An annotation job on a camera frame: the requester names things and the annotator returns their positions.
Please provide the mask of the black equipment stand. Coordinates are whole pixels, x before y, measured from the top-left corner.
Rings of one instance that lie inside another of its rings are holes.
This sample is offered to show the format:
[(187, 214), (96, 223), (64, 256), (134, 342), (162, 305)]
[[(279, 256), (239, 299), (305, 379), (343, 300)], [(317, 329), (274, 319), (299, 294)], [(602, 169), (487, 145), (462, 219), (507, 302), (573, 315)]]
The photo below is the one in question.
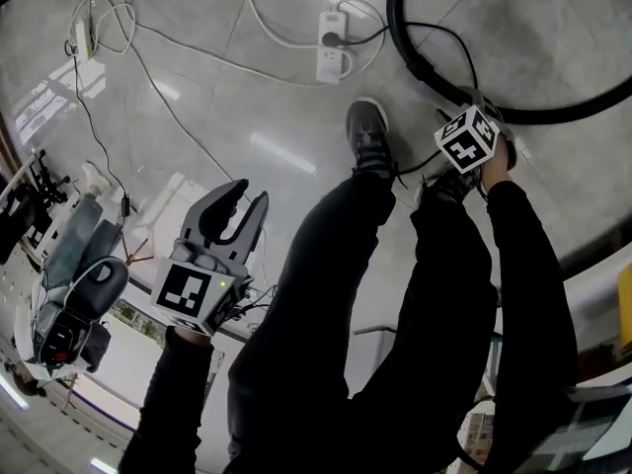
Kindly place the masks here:
[(45, 165), (44, 149), (35, 149), (27, 163), (6, 182), (0, 175), (0, 266), (5, 265), (18, 244), (26, 240), (37, 249), (52, 227), (50, 211), (68, 201), (63, 190), (70, 178), (56, 179)]

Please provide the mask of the dark red metal stand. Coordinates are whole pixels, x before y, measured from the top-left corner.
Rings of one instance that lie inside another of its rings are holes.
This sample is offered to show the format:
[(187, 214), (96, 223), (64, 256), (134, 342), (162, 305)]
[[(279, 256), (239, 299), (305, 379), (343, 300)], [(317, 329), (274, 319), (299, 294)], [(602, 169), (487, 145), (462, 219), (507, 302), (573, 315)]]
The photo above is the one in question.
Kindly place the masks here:
[(121, 237), (124, 252), (124, 263), (129, 268), (133, 264), (147, 262), (154, 259), (154, 254), (149, 256), (141, 256), (140, 253), (145, 248), (149, 241), (149, 237), (146, 237), (133, 251), (129, 252), (126, 245), (126, 240)]

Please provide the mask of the person's right shoe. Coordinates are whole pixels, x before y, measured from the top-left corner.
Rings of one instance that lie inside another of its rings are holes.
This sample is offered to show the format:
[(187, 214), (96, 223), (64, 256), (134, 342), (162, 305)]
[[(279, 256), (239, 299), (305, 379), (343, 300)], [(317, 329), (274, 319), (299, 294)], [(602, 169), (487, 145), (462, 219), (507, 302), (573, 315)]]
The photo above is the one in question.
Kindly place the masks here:
[(479, 168), (461, 173), (456, 168), (447, 166), (428, 178), (423, 177), (417, 189), (416, 203), (421, 206), (425, 200), (430, 199), (463, 203), (469, 193), (479, 186)]

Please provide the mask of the white power strip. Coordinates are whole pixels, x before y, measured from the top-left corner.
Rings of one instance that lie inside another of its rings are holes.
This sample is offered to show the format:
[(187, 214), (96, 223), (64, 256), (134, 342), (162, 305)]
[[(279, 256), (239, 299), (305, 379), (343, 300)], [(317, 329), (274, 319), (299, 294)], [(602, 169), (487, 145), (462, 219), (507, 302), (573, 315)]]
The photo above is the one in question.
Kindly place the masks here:
[(321, 83), (337, 84), (343, 78), (348, 63), (342, 50), (347, 24), (345, 12), (327, 10), (319, 16), (316, 79)]
[(81, 62), (87, 63), (95, 55), (97, 49), (92, 21), (78, 18), (74, 25), (74, 31), (76, 55)]

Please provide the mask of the person's left shoe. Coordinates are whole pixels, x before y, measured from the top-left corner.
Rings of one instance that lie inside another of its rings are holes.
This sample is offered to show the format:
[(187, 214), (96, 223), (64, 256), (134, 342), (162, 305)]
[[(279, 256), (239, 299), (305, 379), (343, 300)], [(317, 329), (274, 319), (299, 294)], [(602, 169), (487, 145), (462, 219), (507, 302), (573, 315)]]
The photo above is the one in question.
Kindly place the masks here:
[(346, 133), (355, 157), (353, 174), (372, 173), (391, 180), (394, 162), (388, 142), (388, 118), (375, 99), (362, 97), (350, 105)]

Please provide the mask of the person's left leg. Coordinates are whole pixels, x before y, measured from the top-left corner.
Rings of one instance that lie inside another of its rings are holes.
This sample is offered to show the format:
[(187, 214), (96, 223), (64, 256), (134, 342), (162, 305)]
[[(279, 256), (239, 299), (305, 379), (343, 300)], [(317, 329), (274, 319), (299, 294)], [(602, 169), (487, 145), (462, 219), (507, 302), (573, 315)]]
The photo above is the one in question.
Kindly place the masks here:
[(319, 474), (341, 464), (352, 309), (394, 204), (391, 180), (361, 172), (303, 220), (266, 317), (228, 372), (222, 474)]

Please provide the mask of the black padded seat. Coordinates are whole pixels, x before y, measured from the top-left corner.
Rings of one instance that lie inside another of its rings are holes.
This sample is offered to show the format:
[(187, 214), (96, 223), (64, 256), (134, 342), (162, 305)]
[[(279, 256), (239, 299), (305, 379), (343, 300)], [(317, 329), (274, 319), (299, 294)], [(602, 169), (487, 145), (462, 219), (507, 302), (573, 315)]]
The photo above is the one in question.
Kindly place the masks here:
[(114, 256), (105, 256), (70, 283), (47, 290), (35, 298), (31, 322), (33, 353), (26, 363), (39, 365), (50, 375), (64, 366), (74, 366), (87, 356), (87, 370), (94, 372), (108, 342), (101, 320), (119, 300), (128, 282), (128, 267)]

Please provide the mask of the person's shoe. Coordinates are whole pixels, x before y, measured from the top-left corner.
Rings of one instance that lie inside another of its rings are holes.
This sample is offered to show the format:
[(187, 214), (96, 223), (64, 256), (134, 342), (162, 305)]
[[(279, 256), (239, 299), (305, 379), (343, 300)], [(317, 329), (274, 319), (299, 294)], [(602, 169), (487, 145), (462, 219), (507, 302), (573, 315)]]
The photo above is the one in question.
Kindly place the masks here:
[(391, 180), (394, 162), (388, 142), (388, 118), (375, 99), (362, 97), (350, 105), (346, 133), (355, 157), (353, 174), (372, 173)]
[(428, 178), (423, 177), (417, 189), (416, 203), (421, 206), (425, 200), (430, 199), (463, 203), (469, 193), (479, 186), (479, 168), (461, 173), (456, 168), (447, 166)]

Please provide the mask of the person's leg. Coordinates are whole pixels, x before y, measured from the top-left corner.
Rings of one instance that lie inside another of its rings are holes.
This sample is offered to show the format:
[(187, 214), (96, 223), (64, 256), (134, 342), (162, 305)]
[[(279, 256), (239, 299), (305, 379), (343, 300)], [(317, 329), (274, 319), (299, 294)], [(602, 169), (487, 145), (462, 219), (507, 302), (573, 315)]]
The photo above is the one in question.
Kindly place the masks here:
[(435, 474), (455, 458), (497, 308), (492, 260), (463, 203), (425, 200), (411, 215), (416, 264), (392, 350), (351, 400), (355, 474)]
[(361, 172), (303, 220), (266, 317), (228, 372), (222, 474), (319, 474), (341, 464), (352, 309), (394, 204), (391, 180)]

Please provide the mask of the yellow bin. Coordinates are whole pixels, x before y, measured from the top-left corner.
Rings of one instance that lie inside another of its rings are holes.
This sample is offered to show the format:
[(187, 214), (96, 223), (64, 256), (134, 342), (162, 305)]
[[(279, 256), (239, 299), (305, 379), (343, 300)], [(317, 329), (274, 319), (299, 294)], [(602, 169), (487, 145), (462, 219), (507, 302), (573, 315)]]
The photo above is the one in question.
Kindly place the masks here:
[(632, 263), (619, 273), (617, 293), (621, 348), (632, 350)]

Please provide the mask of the person's left forearm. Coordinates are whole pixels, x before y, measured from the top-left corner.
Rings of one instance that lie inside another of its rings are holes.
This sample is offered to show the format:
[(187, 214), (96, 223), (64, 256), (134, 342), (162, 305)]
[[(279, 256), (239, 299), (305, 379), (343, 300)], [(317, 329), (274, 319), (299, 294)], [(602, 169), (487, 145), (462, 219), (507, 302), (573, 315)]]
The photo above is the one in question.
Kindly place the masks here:
[(181, 327), (169, 327), (165, 340), (118, 474), (196, 474), (213, 345)]

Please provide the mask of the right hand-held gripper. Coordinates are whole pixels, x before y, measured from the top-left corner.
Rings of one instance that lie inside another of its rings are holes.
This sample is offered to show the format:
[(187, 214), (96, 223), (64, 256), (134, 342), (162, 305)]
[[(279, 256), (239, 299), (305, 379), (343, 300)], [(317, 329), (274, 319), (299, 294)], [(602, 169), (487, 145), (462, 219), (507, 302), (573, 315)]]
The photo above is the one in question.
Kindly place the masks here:
[(462, 86), (461, 91), (470, 97), (470, 105), (457, 116), (451, 116), (443, 109), (434, 111), (439, 129), (434, 132), (434, 140), (441, 153), (461, 173), (480, 167), (495, 154), (502, 138), (508, 150), (508, 169), (515, 166), (516, 151), (509, 128), (495, 115), (497, 110), (477, 88)]

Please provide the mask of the person's right leg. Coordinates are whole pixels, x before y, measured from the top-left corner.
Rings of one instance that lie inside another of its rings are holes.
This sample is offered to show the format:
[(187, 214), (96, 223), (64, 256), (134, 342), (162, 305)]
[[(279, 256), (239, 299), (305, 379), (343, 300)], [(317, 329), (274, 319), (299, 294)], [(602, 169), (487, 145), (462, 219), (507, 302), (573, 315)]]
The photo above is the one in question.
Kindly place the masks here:
[(392, 350), (351, 400), (355, 474), (435, 474), (455, 458), (497, 308), (492, 260), (463, 203), (425, 200), (411, 215), (416, 264)]

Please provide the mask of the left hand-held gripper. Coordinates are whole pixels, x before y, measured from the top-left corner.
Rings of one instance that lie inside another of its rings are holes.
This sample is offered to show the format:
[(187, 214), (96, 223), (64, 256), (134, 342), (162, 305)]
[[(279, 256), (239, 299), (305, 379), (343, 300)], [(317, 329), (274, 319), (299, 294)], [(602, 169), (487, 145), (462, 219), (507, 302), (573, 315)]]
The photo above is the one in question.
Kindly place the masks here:
[(169, 324), (211, 337), (244, 298), (250, 279), (245, 264), (263, 230), (269, 194), (253, 199), (230, 238), (221, 235), (248, 186), (247, 179), (223, 184), (189, 208), (152, 288), (150, 303)]

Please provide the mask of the person's right forearm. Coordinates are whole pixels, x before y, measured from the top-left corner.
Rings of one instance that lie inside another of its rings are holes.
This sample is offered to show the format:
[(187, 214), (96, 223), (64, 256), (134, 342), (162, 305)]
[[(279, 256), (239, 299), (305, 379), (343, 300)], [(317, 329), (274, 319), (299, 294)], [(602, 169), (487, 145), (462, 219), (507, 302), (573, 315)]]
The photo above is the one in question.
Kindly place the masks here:
[(500, 138), (481, 168), (487, 210), (500, 255), (504, 286), (562, 287), (561, 269), (550, 240), (525, 191), (510, 176), (510, 151)]

